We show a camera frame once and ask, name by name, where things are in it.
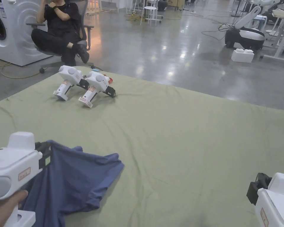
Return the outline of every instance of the red object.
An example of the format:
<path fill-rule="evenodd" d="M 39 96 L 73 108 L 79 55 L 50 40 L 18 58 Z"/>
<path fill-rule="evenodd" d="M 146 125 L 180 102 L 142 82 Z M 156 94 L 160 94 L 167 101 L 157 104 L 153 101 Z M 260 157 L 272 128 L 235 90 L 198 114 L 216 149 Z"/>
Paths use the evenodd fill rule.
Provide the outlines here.
<path fill-rule="evenodd" d="M 113 79 L 109 77 L 108 84 L 111 84 L 112 82 L 113 82 Z"/>

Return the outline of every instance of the hand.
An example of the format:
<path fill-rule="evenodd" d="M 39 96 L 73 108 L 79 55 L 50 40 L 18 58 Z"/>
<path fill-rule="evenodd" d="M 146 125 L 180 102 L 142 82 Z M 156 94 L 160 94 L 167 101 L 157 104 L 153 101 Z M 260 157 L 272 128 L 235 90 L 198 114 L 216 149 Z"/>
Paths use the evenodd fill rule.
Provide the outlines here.
<path fill-rule="evenodd" d="M 15 206 L 18 206 L 19 202 L 23 201 L 28 196 L 28 192 L 18 191 L 14 193 L 11 197 L 0 200 L 0 227 L 3 227 L 7 219 L 13 213 Z"/>
<path fill-rule="evenodd" d="M 50 8 L 53 8 L 53 7 L 55 7 L 56 6 L 56 3 L 54 3 L 53 1 L 49 4 L 49 7 Z"/>

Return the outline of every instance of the office chair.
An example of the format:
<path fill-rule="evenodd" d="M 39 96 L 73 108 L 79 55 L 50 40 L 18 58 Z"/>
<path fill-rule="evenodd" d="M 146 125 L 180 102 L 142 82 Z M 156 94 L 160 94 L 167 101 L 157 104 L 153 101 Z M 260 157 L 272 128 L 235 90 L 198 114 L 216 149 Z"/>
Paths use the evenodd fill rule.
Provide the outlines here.
<path fill-rule="evenodd" d="M 89 51 L 91 49 L 91 29 L 94 27 L 94 26 L 91 26 L 91 25 L 84 25 L 84 16 L 85 16 L 86 9 L 88 7 L 89 0 L 70 0 L 70 1 L 68 1 L 68 3 L 70 3 L 70 2 L 77 4 L 78 9 L 79 9 L 79 14 L 81 15 L 81 24 L 82 24 L 81 32 L 82 32 L 82 34 L 80 34 L 80 36 L 82 36 L 82 40 L 77 42 L 77 43 L 84 45 L 86 47 L 86 49 Z M 40 24 L 40 23 L 26 23 L 26 25 L 32 26 L 33 29 L 37 28 L 38 26 L 46 26 L 45 24 Z M 35 46 L 35 47 L 38 51 L 40 51 L 42 53 L 45 53 L 45 54 L 48 54 L 48 55 L 61 56 L 61 55 L 57 55 L 53 52 L 42 51 L 37 46 Z M 44 73 L 44 71 L 47 67 L 60 67 L 62 65 L 64 65 L 64 63 L 62 61 L 41 65 L 39 72 Z M 84 64 L 83 62 L 76 62 L 76 65 L 88 65 L 91 68 L 93 68 L 93 63 Z"/>

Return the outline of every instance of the blue cloth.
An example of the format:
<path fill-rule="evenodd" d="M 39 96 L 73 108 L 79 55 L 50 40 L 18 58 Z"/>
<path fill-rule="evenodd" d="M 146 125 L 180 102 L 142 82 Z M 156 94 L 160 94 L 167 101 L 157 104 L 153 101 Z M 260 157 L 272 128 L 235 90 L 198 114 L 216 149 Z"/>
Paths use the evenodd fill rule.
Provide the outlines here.
<path fill-rule="evenodd" d="M 98 209 L 124 165 L 117 153 L 98 156 L 54 141 L 51 164 L 28 186 L 23 210 L 36 212 L 35 227 L 65 226 L 64 215 Z"/>

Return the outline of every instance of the green fabric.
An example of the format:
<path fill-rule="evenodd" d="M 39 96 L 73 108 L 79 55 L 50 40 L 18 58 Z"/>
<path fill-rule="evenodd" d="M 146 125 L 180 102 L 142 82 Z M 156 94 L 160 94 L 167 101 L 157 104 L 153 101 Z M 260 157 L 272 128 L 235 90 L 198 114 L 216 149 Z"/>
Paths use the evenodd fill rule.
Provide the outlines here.
<path fill-rule="evenodd" d="M 284 173 L 284 111 L 107 76 L 117 96 L 100 93 L 92 109 L 76 86 L 58 101 L 57 74 L 0 102 L 0 147 L 29 131 L 125 164 L 101 209 L 68 216 L 68 227 L 259 226 L 246 192 L 258 172 Z"/>

